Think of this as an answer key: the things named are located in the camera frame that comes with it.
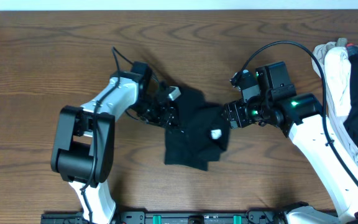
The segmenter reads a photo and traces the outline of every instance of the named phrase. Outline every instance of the white wall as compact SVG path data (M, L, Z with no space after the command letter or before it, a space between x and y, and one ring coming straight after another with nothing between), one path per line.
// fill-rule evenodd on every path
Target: white wall
M0 0L0 11L202 9L358 9L358 0Z

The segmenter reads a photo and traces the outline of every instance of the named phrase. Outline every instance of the pile of clothes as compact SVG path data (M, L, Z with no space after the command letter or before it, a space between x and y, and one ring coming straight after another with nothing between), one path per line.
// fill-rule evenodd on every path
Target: pile of clothes
M340 38L313 51L323 68L332 127L358 165L358 45ZM316 64L313 69L321 77Z

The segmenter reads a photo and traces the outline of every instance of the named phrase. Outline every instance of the table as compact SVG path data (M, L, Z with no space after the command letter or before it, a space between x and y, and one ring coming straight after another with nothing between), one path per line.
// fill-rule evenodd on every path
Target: table
M0 223L38 223L44 212L81 208L50 169L53 140L60 109L107 85L116 69L112 45L148 62L160 80L223 104L241 97L229 79L261 46L288 39L313 50L338 37L358 44L358 11L0 12ZM281 60L298 93L321 99L311 59L296 47L268 49L249 68ZM233 130L208 172L165 166L163 138L163 129L127 116L116 123L108 181L121 208L242 211L302 200L333 209L313 168L277 128Z

